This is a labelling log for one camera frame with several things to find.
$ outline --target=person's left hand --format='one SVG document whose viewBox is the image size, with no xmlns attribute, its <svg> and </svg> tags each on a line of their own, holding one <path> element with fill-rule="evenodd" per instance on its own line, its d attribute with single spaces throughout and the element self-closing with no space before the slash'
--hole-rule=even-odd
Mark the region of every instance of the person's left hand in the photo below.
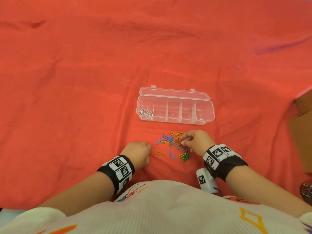
<svg viewBox="0 0 312 234">
<path fill-rule="evenodd" d="M 147 142 L 130 142 L 120 154 L 127 156 L 137 171 L 149 164 L 151 150 L 152 145 Z"/>
</svg>

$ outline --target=cardboard box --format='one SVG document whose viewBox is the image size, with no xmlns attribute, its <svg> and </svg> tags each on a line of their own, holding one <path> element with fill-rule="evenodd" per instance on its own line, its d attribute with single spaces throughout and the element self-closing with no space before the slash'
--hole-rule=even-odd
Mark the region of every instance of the cardboard box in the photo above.
<svg viewBox="0 0 312 234">
<path fill-rule="evenodd" d="M 312 90 L 295 100 L 300 116 L 288 120 L 294 144 L 306 173 L 312 173 Z"/>
</svg>

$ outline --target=clear plastic container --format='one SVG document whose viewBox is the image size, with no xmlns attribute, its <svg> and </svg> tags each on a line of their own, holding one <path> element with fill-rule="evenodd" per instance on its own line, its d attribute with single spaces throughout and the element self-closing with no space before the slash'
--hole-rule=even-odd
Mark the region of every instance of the clear plastic container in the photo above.
<svg viewBox="0 0 312 234">
<path fill-rule="evenodd" d="M 144 121 L 205 125 L 215 118 L 213 103 L 204 92 L 195 89 L 169 90 L 142 87 L 137 114 Z"/>
</svg>

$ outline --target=pile of paper clips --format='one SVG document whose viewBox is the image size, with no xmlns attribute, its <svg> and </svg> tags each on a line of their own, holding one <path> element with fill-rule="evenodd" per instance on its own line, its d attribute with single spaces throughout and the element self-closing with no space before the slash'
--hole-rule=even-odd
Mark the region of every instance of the pile of paper clips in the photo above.
<svg viewBox="0 0 312 234">
<path fill-rule="evenodd" d="M 143 121 L 152 121 L 153 118 L 150 116 L 153 116 L 153 112 L 152 111 L 148 111 L 145 108 L 142 108 L 138 111 L 138 113 L 141 115 L 141 120 Z"/>
<path fill-rule="evenodd" d="M 187 160 L 190 160 L 191 158 L 191 154 L 190 154 L 190 149 L 189 147 L 185 147 L 181 144 L 182 140 L 180 140 L 180 136 L 183 135 L 182 132 L 177 132 L 177 133 L 170 133 L 170 137 L 163 135 L 157 142 L 156 144 L 160 144 L 160 143 L 167 143 L 169 144 L 169 147 L 174 147 L 174 149 L 178 149 L 178 150 L 183 150 L 183 153 L 179 155 L 179 158 L 181 158 L 181 161 L 186 162 Z M 170 157 L 172 157 L 172 159 L 175 159 L 175 156 L 173 155 L 173 153 L 171 151 L 168 151 Z M 162 152 L 156 152 L 157 155 L 166 155 L 165 153 Z"/>
</svg>

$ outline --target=forearm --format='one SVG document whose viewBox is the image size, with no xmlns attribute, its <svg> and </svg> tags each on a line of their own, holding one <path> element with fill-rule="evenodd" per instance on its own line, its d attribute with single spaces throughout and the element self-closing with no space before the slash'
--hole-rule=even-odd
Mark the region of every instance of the forearm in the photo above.
<svg viewBox="0 0 312 234">
<path fill-rule="evenodd" d="M 111 179 L 96 172 L 78 184 L 45 201 L 39 207 L 51 207 L 71 216 L 93 205 L 109 201 L 115 191 Z"/>
<path fill-rule="evenodd" d="M 295 217 L 312 212 L 310 205 L 259 175 L 248 166 L 233 168 L 229 172 L 226 182 L 237 197 L 265 204 Z"/>
</svg>

